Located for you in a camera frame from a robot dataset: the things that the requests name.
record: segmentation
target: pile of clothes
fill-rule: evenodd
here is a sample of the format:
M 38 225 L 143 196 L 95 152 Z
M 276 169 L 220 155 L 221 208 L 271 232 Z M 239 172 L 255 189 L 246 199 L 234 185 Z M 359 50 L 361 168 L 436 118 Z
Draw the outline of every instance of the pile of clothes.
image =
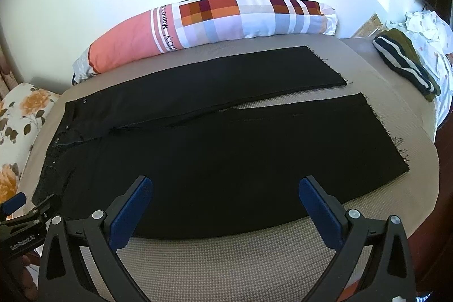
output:
M 411 81 L 436 105 L 436 126 L 447 117 L 453 95 L 453 72 L 446 54 L 453 52 L 453 31 L 436 12 L 406 13 L 406 22 L 387 23 L 373 44 L 385 63 Z

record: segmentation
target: white fabric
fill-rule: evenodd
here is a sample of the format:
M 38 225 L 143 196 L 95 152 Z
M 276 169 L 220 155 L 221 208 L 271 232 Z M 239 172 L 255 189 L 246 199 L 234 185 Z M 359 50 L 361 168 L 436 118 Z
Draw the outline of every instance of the white fabric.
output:
M 78 57 L 72 64 L 72 69 L 74 70 L 74 74 L 76 75 L 76 81 L 78 82 L 87 80 L 92 76 L 96 76 L 97 74 L 88 61 L 89 50 L 90 47 L 86 48 L 81 56 Z
M 440 96 L 435 97 L 438 127 L 452 103 L 453 72 L 445 54 L 453 52 L 453 31 L 436 12 L 430 11 L 406 13 L 406 22 L 390 21 L 387 27 L 400 30 L 412 41 L 422 66 L 439 85 Z
M 48 146 L 61 120 L 66 101 L 176 65 L 300 45 L 310 47 L 351 83 L 345 87 L 295 93 L 241 107 L 288 104 L 363 92 L 377 115 L 383 117 L 382 121 L 390 135 L 402 139 L 399 148 L 407 151 L 410 171 L 380 189 L 347 203 L 346 208 L 357 208 L 365 216 L 376 219 L 397 214 L 403 221 L 406 233 L 412 234 L 431 213 L 439 192 L 436 149 L 421 121 L 404 99 L 371 65 L 334 37 L 281 35 L 226 41 L 125 65 L 65 92 L 58 106 L 52 110 L 52 117 L 48 118 L 52 125 L 47 129 L 45 126 L 45 131 L 41 130 L 35 146 Z M 373 154 L 372 147 L 364 150 Z M 33 150 L 25 168 L 24 178 L 27 181 L 21 182 L 21 190 L 26 192 L 28 198 L 38 183 L 44 156 L 42 151 L 35 153 Z M 27 203 L 24 210 L 27 211 L 31 206 Z M 257 232 L 213 239 L 164 241 L 132 238 L 118 254 L 134 280 L 154 302 L 301 300 L 333 256 L 333 252 L 323 245 L 309 218 Z M 351 282 L 359 278 L 368 254 L 369 250 L 363 252 Z M 101 296 L 110 298 L 86 249 L 84 257 Z

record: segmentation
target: gray mattress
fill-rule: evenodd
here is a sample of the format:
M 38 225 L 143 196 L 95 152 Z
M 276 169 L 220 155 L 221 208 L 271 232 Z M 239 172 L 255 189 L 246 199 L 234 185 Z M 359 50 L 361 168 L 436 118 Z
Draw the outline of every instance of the gray mattress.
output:
M 340 41 L 325 35 L 281 35 L 225 41 L 143 59 L 97 76 L 70 88 L 55 104 L 35 141 L 19 190 L 31 199 L 47 146 L 63 115 L 66 101 L 176 65 L 300 45 L 309 46 L 352 83 L 346 87 L 248 103 L 242 108 L 363 92 L 375 112 L 383 117 L 383 124 L 391 136 L 402 138 L 400 148 L 407 150 L 410 171 L 345 206 L 357 208 L 365 216 L 377 219 L 398 214 L 407 235 L 411 235 L 434 208 L 439 192 L 439 162 L 433 145 L 434 105 L 408 81 L 389 70 L 368 39 Z M 32 206 L 28 202 L 22 212 Z M 101 296 L 111 299 L 89 251 L 84 249 L 83 252 Z M 270 229 L 213 239 L 132 238 L 118 254 L 151 301 L 289 302 L 303 298 L 334 253 L 324 247 L 311 220 L 304 218 Z M 360 277 L 368 254 L 369 249 L 362 253 L 350 282 Z

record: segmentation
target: screw head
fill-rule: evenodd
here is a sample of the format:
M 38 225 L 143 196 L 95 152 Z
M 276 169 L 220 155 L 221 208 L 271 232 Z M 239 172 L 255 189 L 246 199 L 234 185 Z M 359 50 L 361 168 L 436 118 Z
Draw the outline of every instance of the screw head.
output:
M 392 215 L 392 216 L 390 217 L 390 221 L 391 221 L 393 224 L 399 224 L 399 223 L 401 223 L 401 219 L 398 218 L 398 216 L 396 216 L 396 215 Z
M 91 217 L 92 217 L 93 219 L 96 219 L 96 220 L 102 218 L 103 216 L 104 216 L 104 212 L 103 212 L 102 210 L 96 210 L 96 211 L 91 215 Z
M 52 218 L 52 224 L 57 225 L 59 222 L 61 222 L 61 216 L 55 216 Z
M 360 218 L 360 212 L 356 209 L 351 209 L 347 212 L 349 216 L 353 219 L 358 219 Z

